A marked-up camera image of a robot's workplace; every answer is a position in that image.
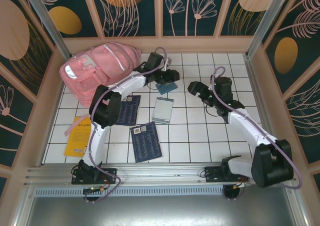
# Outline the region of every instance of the white tile floor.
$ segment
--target white tile floor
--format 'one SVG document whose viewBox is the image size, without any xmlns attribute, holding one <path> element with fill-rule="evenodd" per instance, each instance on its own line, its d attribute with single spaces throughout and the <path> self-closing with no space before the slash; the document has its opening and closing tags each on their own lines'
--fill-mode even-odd
<svg viewBox="0 0 320 226">
<path fill-rule="evenodd" d="M 141 61 L 149 54 L 142 54 Z M 246 106 L 249 114 L 260 123 L 256 102 L 248 78 L 246 66 L 241 54 L 195 54 L 171 53 L 171 69 L 180 72 L 178 88 L 162 97 L 174 99 L 170 125 L 157 124 L 157 132 L 163 157 L 153 162 L 219 162 L 224 157 L 241 154 L 252 157 L 249 145 L 230 125 L 220 117 L 206 113 L 201 100 L 191 95 L 187 88 L 190 82 L 210 83 L 210 75 L 215 67 L 225 66 L 225 76 L 232 79 L 232 91 L 235 99 Z M 138 124 L 151 122 L 156 99 L 161 96 L 154 90 L 143 87 L 133 95 L 141 95 Z M 208 108 L 216 115 L 214 108 Z M 72 124 L 74 117 L 88 113 L 78 100 L 65 88 L 58 106 L 52 133 L 45 151 L 43 163 L 77 163 L 80 158 L 65 157 L 64 151 L 68 137 L 64 131 Z M 113 126 L 105 142 L 104 162 L 134 163 L 135 157 L 129 127 Z"/>
</svg>

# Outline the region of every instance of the grid tile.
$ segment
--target grid tile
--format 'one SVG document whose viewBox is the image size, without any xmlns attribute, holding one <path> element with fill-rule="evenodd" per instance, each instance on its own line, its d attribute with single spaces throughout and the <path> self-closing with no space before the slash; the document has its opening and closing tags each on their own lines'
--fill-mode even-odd
<svg viewBox="0 0 320 226">
<path fill-rule="evenodd" d="M 141 95 L 137 124 L 148 123 L 152 119 L 157 97 L 174 99 L 170 125 L 156 123 L 159 143 L 163 157 L 149 161 L 156 162 L 215 162 L 221 161 L 231 153 L 250 155 L 250 148 L 235 129 L 225 124 L 221 117 L 209 115 L 203 102 L 188 92 L 193 81 L 210 85 L 210 76 L 218 66 L 225 66 L 224 76 L 232 80 L 233 98 L 246 106 L 249 114 L 260 123 L 258 110 L 252 93 L 248 73 L 241 54 L 210 53 L 169 53 L 172 59 L 169 69 L 180 73 L 180 80 L 175 82 L 177 89 L 160 95 L 156 83 L 151 82 L 132 95 Z M 142 54 L 141 62 L 146 61 L 149 53 Z M 64 150 L 68 137 L 65 130 L 72 124 L 74 117 L 89 112 L 73 96 L 67 87 L 61 97 L 56 120 L 52 126 L 43 163 L 78 163 L 81 158 L 65 157 Z M 215 108 L 207 107 L 212 115 L 217 115 Z M 130 127 L 115 125 L 107 136 L 103 151 L 103 162 L 135 163 Z"/>
</svg>

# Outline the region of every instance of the blue booklet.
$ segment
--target blue booklet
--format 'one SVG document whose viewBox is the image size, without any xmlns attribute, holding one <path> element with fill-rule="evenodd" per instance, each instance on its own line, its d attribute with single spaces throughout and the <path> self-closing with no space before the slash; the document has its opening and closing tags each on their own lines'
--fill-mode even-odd
<svg viewBox="0 0 320 226">
<path fill-rule="evenodd" d="M 144 162 L 162 157 L 156 130 L 154 122 L 130 129 L 135 162 Z"/>
<path fill-rule="evenodd" d="M 127 96 L 120 103 L 120 114 L 116 125 L 136 126 L 141 96 Z"/>
</svg>

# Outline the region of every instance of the pink backpack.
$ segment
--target pink backpack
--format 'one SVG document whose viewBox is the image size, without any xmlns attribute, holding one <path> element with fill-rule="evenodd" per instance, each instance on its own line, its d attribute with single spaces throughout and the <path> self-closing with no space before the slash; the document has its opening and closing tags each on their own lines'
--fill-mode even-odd
<svg viewBox="0 0 320 226">
<path fill-rule="evenodd" d="M 62 65 L 60 76 L 84 107 L 89 107 L 99 85 L 112 85 L 139 66 L 141 51 L 110 42 L 79 52 Z"/>
</svg>

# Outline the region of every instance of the yellow book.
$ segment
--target yellow book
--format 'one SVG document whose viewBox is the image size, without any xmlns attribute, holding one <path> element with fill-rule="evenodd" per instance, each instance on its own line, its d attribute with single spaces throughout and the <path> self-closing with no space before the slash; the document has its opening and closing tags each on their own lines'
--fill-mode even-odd
<svg viewBox="0 0 320 226">
<path fill-rule="evenodd" d="M 83 157 L 88 145 L 90 131 L 91 121 L 90 118 L 87 117 L 71 131 L 64 155 L 71 157 Z"/>
</svg>

